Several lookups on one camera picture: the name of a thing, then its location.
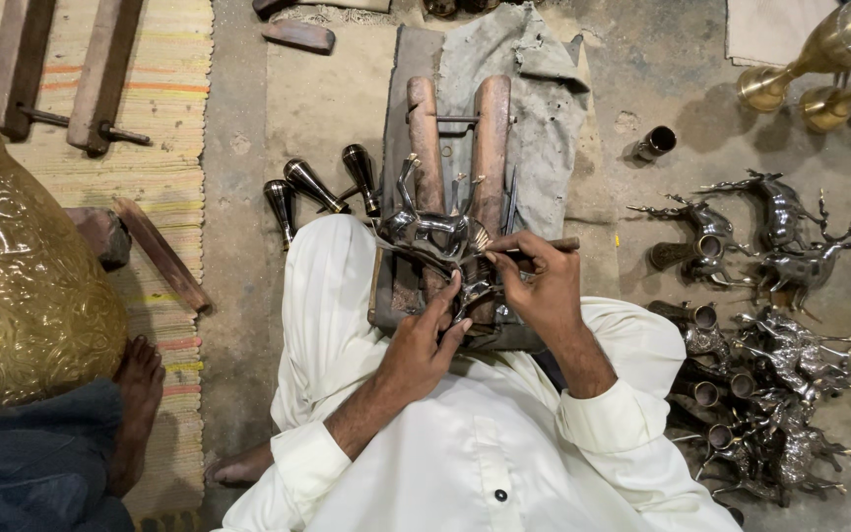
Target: white kurta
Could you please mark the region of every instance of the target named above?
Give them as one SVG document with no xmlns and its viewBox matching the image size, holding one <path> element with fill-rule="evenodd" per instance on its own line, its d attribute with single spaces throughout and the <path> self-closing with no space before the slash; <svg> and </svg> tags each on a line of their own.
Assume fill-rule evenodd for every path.
<svg viewBox="0 0 851 532">
<path fill-rule="evenodd" d="M 739 530 L 662 436 L 685 358 L 678 330 L 613 299 L 581 298 L 620 377 L 603 395 L 558 395 L 526 353 L 456 356 L 351 463 L 323 421 L 389 344 L 366 320 L 374 251 L 347 215 L 307 224 L 291 245 L 275 464 L 225 530 Z"/>
</svg>

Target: cuff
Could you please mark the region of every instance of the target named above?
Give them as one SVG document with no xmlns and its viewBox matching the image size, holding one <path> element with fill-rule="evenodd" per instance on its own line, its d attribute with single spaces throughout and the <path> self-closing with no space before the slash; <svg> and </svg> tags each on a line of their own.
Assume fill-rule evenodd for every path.
<svg viewBox="0 0 851 532">
<path fill-rule="evenodd" d="M 662 435 L 668 403 L 619 379 L 592 399 L 574 399 L 563 390 L 557 410 L 560 434 L 587 453 L 632 451 Z"/>
<path fill-rule="evenodd" d="M 323 421 L 313 421 L 273 437 L 271 453 L 285 488 L 306 524 L 352 464 Z"/>
</svg>

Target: small metal tumbler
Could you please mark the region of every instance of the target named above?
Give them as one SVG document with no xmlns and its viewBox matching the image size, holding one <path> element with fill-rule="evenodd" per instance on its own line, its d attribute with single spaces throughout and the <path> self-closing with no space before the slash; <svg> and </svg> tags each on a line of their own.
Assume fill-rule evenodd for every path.
<svg viewBox="0 0 851 532">
<path fill-rule="evenodd" d="M 671 392 L 680 396 L 686 396 L 705 408 L 718 404 L 718 387 L 708 381 L 674 381 L 671 384 Z"/>
<path fill-rule="evenodd" d="M 698 434 L 707 440 L 711 444 L 711 447 L 715 449 L 725 449 L 734 440 L 734 435 L 727 425 L 705 423 L 686 410 L 684 406 L 671 400 L 668 402 L 668 406 L 669 410 L 666 420 L 669 427 Z"/>
<path fill-rule="evenodd" d="M 688 307 L 686 305 L 672 305 L 656 299 L 646 309 L 668 319 L 675 325 L 692 323 L 699 329 L 710 331 L 718 324 L 718 314 L 715 312 L 715 308 L 710 305 Z"/>
<path fill-rule="evenodd" d="M 694 242 L 659 242 L 649 253 L 649 261 L 659 270 L 691 259 L 715 259 L 724 253 L 720 238 L 704 235 Z"/>
<path fill-rule="evenodd" d="M 668 126 L 658 126 L 635 145 L 635 154 L 647 161 L 655 161 L 675 149 L 678 137 Z"/>
<path fill-rule="evenodd" d="M 321 178 L 314 173 L 313 168 L 310 167 L 307 161 L 297 158 L 291 159 L 285 165 L 284 173 L 285 179 L 298 192 L 310 196 L 327 207 L 327 210 L 330 212 L 337 214 L 348 208 L 346 201 L 338 199 L 337 196 L 330 193 L 330 190 L 324 186 Z"/>
<path fill-rule="evenodd" d="M 292 209 L 294 187 L 283 179 L 275 179 L 268 181 L 262 188 L 262 192 L 265 193 L 265 198 L 271 205 L 271 210 L 274 211 L 274 217 L 278 219 L 278 225 L 281 226 L 281 238 L 284 240 L 285 251 L 287 251 L 291 247 L 291 241 L 294 240 L 294 234 L 298 232 L 294 227 Z"/>
<path fill-rule="evenodd" d="M 756 390 L 756 382 L 747 373 L 722 374 L 696 360 L 686 360 L 675 376 L 675 381 L 709 381 L 725 386 L 731 390 L 731 395 L 747 399 Z"/>
<path fill-rule="evenodd" d="M 376 186 L 372 174 L 372 159 L 370 153 L 360 144 L 351 144 L 343 149 L 343 165 L 347 173 L 357 184 L 363 196 L 363 208 L 370 218 L 379 218 L 379 199 L 375 196 Z"/>
</svg>

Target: grey cloth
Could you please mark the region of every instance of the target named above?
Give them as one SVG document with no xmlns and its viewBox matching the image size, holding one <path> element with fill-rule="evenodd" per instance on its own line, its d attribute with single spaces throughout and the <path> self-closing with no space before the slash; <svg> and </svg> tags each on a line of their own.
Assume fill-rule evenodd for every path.
<svg viewBox="0 0 851 532">
<path fill-rule="evenodd" d="M 122 412 L 108 379 L 1 410 L 0 531 L 133 530 L 123 502 L 105 493 Z"/>
<path fill-rule="evenodd" d="M 533 4 L 501 4 L 492 13 L 445 34 L 437 82 L 440 115 L 475 115 L 475 91 L 495 74 L 511 77 L 511 115 L 506 184 L 518 172 L 518 215 L 514 230 L 545 238 L 562 236 L 566 189 L 584 125 L 589 88 Z M 443 123 L 445 203 L 451 209 L 451 180 L 471 172 L 472 133 L 464 124 Z M 468 187 L 459 189 L 464 202 Z"/>
</svg>

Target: sleeve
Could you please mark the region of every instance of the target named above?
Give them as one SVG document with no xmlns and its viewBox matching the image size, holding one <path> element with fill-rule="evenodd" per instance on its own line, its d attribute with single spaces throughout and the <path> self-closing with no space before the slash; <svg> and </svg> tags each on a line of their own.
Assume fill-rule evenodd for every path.
<svg viewBox="0 0 851 532">
<path fill-rule="evenodd" d="M 592 399 L 564 390 L 557 420 L 562 436 L 654 529 L 739 531 L 662 435 L 667 415 L 664 400 L 620 379 Z"/>
<path fill-rule="evenodd" d="M 322 421 L 278 434 L 271 453 L 274 465 L 229 508 L 220 530 L 303 530 L 352 463 Z"/>
</svg>

